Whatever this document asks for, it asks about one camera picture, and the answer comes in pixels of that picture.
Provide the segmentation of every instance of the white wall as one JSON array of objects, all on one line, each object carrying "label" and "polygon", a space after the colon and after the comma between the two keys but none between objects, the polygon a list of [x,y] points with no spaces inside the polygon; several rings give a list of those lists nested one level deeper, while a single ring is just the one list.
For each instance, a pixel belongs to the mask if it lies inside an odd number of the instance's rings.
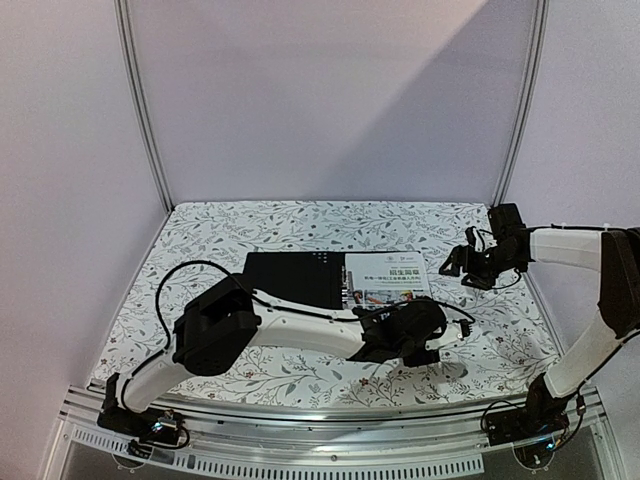
[{"label": "white wall", "polygon": [[33,479],[163,213],[113,2],[0,5],[0,478]]},{"label": "white wall", "polygon": [[[529,225],[640,226],[640,3],[551,2],[540,75],[508,200]],[[592,316],[598,276],[531,271],[563,338]],[[629,478],[640,478],[640,342],[597,376]]]},{"label": "white wall", "polygon": [[176,201],[490,201],[534,5],[134,0]]}]

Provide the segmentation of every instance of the table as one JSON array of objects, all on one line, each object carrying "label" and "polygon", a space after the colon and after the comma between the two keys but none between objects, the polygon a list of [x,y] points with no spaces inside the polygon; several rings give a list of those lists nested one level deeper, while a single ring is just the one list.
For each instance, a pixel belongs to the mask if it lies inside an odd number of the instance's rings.
[{"label": "table", "polygon": [[[226,202],[178,205],[145,261],[117,316],[94,379],[138,365],[164,343],[154,294],[173,266],[209,259],[241,271],[252,251],[421,251],[432,296],[474,315],[478,323],[464,344],[441,352],[442,362],[409,369],[347,362],[310,351],[252,347],[229,372],[194,378],[171,393],[203,401],[316,408],[438,405],[499,398],[526,391],[558,359],[548,327],[524,282],[482,292],[460,279],[438,275],[464,230],[488,229],[481,204],[403,202]],[[204,266],[178,272],[162,294],[171,324],[184,305],[221,280]],[[508,285],[515,274],[504,273]]]}]

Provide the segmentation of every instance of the aluminum frame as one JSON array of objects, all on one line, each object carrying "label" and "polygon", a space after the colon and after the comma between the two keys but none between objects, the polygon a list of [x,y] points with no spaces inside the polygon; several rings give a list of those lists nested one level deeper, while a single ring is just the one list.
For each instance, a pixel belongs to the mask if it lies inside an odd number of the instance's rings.
[{"label": "aluminum frame", "polygon": [[507,196],[509,183],[511,182],[511,177],[513,176],[518,152],[520,150],[520,145],[522,144],[522,138],[524,137],[527,117],[529,116],[531,102],[533,100],[536,77],[538,76],[538,70],[540,67],[540,59],[542,56],[542,46],[544,41],[544,32],[547,24],[548,12],[549,1],[538,0],[536,3],[533,25],[529,37],[529,51],[527,53],[527,61],[525,63],[522,86],[520,88],[520,95],[518,96],[516,120],[513,126],[513,131],[511,132],[509,149],[507,151],[504,166],[502,168],[502,172],[500,173],[500,177],[498,178],[498,184],[496,185],[496,189],[491,200],[491,205],[494,206],[504,202]]},{"label": "aluminum frame", "polygon": [[175,202],[171,196],[167,175],[162,165],[158,145],[153,134],[148,102],[144,94],[142,77],[140,76],[140,69],[136,56],[129,2],[128,0],[114,0],[114,4],[116,9],[116,19],[118,21],[118,32],[120,33],[120,43],[122,45],[123,60],[127,71],[129,87],[131,88],[133,106],[136,112],[136,117],[138,118],[138,125],[140,126],[142,142],[147,153],[151,175],[158,190],[160,201],[162,202],[162,206],[165,211],[170,213],[175,207]]},{"label": "aluminum frame", "polygon": [[[45,479],[60,478],[74,436],[97,434],[103,438],[91,439],[94,446],[103,447],[101,449],[105,451],[117,447],[116,450],[119,448],[118,451],[122,452],[121,445],[126,437],[120,438],[113,432],[96,427],[103,394],[95,388],[92,389],[94,391],[69,390],[60,411],[55,448],[47,462]],[[597,391],[589,388],[584,395],[588,408],[583,428],[589,428],[594,436],[602,470],[606,478],[624,478]],[[518,405],[524,401],[524,396],[507,398]],[[391,411],[342,409],[309,412],[295,408],[163,398],[154,406],[174,408],[183,413],[191,431],[192,444],[180,458],[171,457],[166,462],[155,464],[201,474],[218,464],[220,468],[233,468],[234,465],[236,468],[266,468],[282,471],[285,476],[287,471],[295,470],[298,473],[291,473],[292,478],[296,478],[300,471],[314,471],[318,478],[320,473],[326,473],[326,478],[333,474],[337,480],[348,478],[349,472],[353,479],[355,472],[372,472],[373,478],[373,472],[381,471],[396,472],[396,478],[400,479],[402,475],[410,478],[418,468],[464,464],[483,453],[512,448],[510,444],[490,447],[486,434],[480,430],[479,419],[488,405],[489,402],[484,401],[475,402],[472,406],[434,409],[418,406]],[[577,416],[573,402],[570,405],[569,416],[575,425]],[[495,407],[496,410],[504,408],[510,407]],[[464,472],[451,468],[450,474],[445,475],[443,470],[440,476],[427,478],[454,478],[461,476],[459,473]],[[234,478],[231,474],[222,477]]]}]

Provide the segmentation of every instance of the black notebook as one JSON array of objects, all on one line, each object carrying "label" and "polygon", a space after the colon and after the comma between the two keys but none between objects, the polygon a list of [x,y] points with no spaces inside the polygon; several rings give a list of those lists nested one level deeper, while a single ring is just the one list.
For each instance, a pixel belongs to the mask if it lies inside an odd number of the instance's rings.
[{"label": "black notebook", "polygon": [[275,297],[337,310],[430,294],[419,252],[252,252],[243,273]]}]

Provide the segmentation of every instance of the vent grille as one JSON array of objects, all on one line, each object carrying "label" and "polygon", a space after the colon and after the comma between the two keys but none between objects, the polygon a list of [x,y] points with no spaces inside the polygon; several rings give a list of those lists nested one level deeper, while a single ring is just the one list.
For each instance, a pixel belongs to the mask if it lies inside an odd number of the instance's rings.
[{"label": "vent grille", "polygon": [[[129,457],[127,454],[128,441],[113,434],[76,425],[73,439],[98,450]],[[443,461],[370,467],[307,467],[302,465],[264,467],[250,464],[250,462],[222,461],[199,453],[175,452],[173,462],[170,464],[158,463],[153,460],[148,460],[147,463],[228,480],[419,480],[460,478],[484,473],[482,456],[478,454]]]}]

